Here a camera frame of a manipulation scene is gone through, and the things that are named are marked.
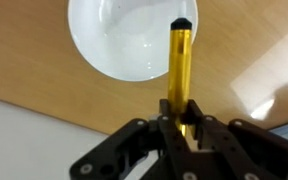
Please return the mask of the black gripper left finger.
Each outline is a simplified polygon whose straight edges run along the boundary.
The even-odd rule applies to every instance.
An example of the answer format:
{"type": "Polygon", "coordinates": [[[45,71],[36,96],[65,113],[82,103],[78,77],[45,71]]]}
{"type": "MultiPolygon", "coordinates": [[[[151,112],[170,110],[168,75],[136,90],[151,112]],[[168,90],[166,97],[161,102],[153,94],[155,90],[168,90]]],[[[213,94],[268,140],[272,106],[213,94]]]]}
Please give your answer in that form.
{"type": "Polygon", "coordinates": [[[150,151],[160,153],[140,180],[171,180],[163,134],[169,120],[133,119],[70,167],[71,180],[124,180],[150,151]]]}

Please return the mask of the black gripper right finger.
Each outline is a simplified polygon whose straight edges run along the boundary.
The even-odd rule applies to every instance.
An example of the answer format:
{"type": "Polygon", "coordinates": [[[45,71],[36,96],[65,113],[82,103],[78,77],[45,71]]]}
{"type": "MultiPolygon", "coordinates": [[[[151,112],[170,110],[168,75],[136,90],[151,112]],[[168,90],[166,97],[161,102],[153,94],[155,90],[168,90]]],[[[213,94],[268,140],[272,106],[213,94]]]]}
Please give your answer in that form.
{"type": "Polygon", "coordinates": [[[288,180],[288,140],[242,119],[228,125],[189,100],[184,115],[198,147],[220,153],[237,180],[288,180]]]}

